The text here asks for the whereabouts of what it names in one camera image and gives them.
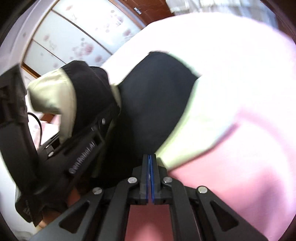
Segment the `beige cloth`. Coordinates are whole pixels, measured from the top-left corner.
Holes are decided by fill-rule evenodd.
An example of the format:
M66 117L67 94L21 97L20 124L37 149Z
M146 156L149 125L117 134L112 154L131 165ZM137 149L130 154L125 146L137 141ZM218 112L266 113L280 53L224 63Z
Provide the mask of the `beige cloth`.
M35 111L61 115L60 143L72 136L76 117L76 94L71 80L62 69L56 69L30 82L28 86Z
M168 54L200 76L191 52L175 49ZM171 170L217 144L232 126L240 107L236 82L236 76L223 69L197 79L180 120L156 152L159 165Z

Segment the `black mounting bracket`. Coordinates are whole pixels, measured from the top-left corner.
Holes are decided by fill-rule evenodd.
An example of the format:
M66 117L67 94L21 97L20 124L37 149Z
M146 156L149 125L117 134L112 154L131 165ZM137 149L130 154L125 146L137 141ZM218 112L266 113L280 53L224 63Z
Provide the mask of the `black mounting bracket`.
M169 177L155 155L144 155L142 166L116 187L94 188L31 241L123 241L130 205L146 205L148 187L155 205L170 206L175 241L267 241L207 187Z

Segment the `pink blanket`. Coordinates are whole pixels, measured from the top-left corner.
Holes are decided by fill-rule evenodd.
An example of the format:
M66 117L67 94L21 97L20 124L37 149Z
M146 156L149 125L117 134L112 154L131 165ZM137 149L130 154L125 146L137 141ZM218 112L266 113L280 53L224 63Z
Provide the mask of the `pink blanket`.
M119 83L149 51L176 45L196 56L201 74L231 72L242 106L215 148L170 175L190 187L207 186L277 241L296 214L295 44L254 20L192 13L152 23L102 67ZM168 207L131 207L126 240L173 240Z

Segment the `black cable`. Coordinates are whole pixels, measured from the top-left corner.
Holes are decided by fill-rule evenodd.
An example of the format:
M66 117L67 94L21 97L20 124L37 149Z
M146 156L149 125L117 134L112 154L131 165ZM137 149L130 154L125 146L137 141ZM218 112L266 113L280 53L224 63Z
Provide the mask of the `black cable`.
M28 112L28 115L33 116L33 117L36 119L36 121L38 122L39 126L40 126L40 140L39 140L39 146L41 146L41 138L42 138L42 125L41 125L41 122L40 122L40 120L38 119L38 117L37 117L35 114L33 114L32 112Z

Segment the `metal screw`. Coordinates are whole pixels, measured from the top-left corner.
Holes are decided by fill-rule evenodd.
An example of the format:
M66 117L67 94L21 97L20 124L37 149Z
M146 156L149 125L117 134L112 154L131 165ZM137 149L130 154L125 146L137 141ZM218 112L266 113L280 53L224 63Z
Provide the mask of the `metal screw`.
M102 191L103 191L102 188L99 188L99 187L97 187L97 188L93 188L93 194L94 194L94 195L101 194Z
M204 187L204 186L200 186L200 187L198 188L198 191L199 191L199 193L207 193L207 188Z
M128 183L130 183L130 184L136 183L137 181L138 181L138 179L136 177L130 177L128 179Z
M165 183L171 183L171 182L173 181L173 179L172 179L171 177L164 177L164 178L163 178L163 181L164 181Z

